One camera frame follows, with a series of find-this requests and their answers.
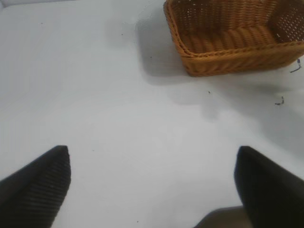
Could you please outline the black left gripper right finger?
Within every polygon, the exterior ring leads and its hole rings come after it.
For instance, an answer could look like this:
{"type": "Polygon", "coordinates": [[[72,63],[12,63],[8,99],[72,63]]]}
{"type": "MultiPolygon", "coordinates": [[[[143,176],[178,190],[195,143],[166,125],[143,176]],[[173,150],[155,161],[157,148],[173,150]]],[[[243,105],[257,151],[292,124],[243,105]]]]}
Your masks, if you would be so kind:
{"type": "Polygon", "coordinates": [[[234,180],[255,228],[302,228],[304,181],[257,150],[241,146],[234,180]]]}

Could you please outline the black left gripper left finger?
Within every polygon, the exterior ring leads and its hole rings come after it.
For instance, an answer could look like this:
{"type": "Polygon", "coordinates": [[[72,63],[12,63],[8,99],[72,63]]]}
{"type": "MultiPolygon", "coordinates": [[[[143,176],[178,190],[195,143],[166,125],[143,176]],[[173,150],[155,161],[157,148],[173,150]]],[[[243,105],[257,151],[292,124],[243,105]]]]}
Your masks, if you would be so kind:
{"type": "Polygon", "coordinates": [[[0,182],[2,228],[49,228],[71,183],[66,145],[58,145],[0,182]]]}

